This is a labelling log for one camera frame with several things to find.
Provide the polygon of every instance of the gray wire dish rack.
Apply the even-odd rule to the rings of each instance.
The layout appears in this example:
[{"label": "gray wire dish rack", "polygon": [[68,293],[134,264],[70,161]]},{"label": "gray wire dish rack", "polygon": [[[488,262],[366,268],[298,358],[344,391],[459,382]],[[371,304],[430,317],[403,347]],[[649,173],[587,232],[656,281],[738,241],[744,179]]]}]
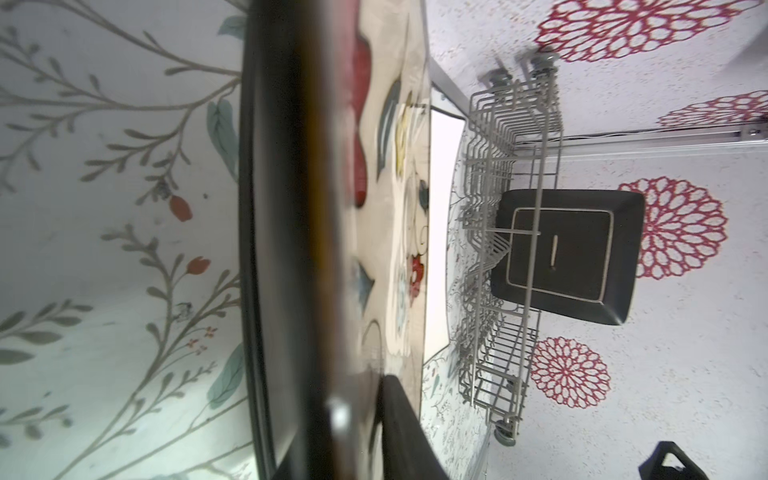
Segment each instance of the gray wire dish rack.
[{"label": "gray wire dish rack", "polygon": [[[519,434],[525,395],[531,375],[533,349],[538,340],[541,311],[531,308],[534,259],[545,178],[557,188],[560,170],[562,119],[558,107],[555,54],[531,60],[531,80],[512,80],[500,71],[492,88],[472,95],[465,159],[467,206],[462,226],[478,261],[465,279],[465,315],[458,331],[459,385],[465,401],[487,410],[494,436],[512,446]],[[555,140],[557,147],[549,147]],[[554,172],[545,171],[546,158],[558,150]],[[525,171],[515,169],[521,162]],[[531,230],[495,226],[502,194],[518,176],[536,188]],[[511,235],[530,237],[525,302],[503,308],[491,295],[490,272],[511,250]]]}]

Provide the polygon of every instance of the black square plate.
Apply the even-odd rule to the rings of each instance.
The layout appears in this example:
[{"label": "black square plate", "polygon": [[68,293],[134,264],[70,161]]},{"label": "black square plate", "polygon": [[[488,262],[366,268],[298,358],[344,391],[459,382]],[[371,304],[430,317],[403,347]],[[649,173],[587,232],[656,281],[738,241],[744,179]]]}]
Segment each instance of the black square plate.
[{"label": "black square plate", "polygon": [[[530,230],[535,196],[535,190],[504,193],[496,227]],[[624,323],[634,289],[644,208],[643,195],[634,192],[544,190],[532,306],[589,322]],[[512,235],[511,254],[491,274],[495,296],[524,302],[530,246],[529,235]]]}]

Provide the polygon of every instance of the dishwasher rack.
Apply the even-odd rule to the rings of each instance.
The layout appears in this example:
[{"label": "dishwasher rack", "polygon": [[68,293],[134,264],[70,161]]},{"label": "dishwasher rack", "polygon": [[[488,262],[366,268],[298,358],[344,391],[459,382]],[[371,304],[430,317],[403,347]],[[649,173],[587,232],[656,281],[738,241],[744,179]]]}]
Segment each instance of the dishwasher rack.
[{"label": "dishwasher rack", "polygon": [[[492,88],[470,99],[464,159],[467,201],[461,222],[478,259],[466,275],[463,291],[465,313],[457,335],[459,385],[465,401],[486,409],[496,439],[506,446],[514,445],[519,434],[541,321],[541,311],[531,308],[531,292],[545,179],[551,178],[557,188],[560,170],[556,58],[554,53],[537,54],[531,60],[530,80],[513,81],[504,72],[492,81]],[[547,172],[546,159],[553,149],[558,150],[557,162],[554,172]],[[525,170],[515,169],[517,163]],[[502,194],[520,176],[536,189],[532,229],[497,228]],[[523,304],[504,308],[505,302],[491,294],[490,272],[510,253],[512,235],[530,238],[528,277]]]}]

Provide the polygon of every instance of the rack wheel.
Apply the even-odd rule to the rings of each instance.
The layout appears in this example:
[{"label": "rack wheel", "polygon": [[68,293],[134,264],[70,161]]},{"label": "rack wheel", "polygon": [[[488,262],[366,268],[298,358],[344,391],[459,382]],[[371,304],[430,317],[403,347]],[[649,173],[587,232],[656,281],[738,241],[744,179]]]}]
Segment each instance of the rack wheel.
[{"label": "rack wheel", "polygon": [[515,443],[517,443],[508,430],[503,429],[498,425],[496,425],[496,428],[493,430],[493,436],[505,447],[514,447]]}]

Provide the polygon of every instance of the white surface with red flowers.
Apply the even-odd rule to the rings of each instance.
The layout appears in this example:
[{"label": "white surface with red flowers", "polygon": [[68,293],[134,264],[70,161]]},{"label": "white surface with red flowers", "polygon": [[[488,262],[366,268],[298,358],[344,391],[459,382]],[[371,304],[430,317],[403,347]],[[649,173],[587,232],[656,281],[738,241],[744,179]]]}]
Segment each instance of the white surface with red flowers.
[{"label": "white surface with red flowers", "polygon": [[[635,280],[623,326],[542,316],[520,436],[510,449],[491,442],[488,480],[638,478],[637,466],[661,440],[677,442],[709,478],[768,478],[766,159],[768,145],[563,162],[561,188],[623,184],[651,195],[655,231],[678,231],[679,239],[662,240],[684,256],[684,271],[672,273],[654,255],[643,270],[650,275]],[[681,233],[673,223],[712,229]],[[686,249],[705,244],[717,254],[685,270],[685,255],[694,255]],[[595,372],[604,372],[604,384],[579,389]],[[587,393],[600,401],[592,405]]]},{"label": "white surface with red flowers", "polygon": [[[768,116],[766,105],[744,110],[738,103],[768,90],[768,62],[727,67],[768,23],[764,0],[426,4],[432,56],[467,96],[485,88],[478,79],[497,59],[523,78],[515,67],[521,56],[539,45],[559,51],[567,134]],[[706,114],[708,102],[720,113]]]}]

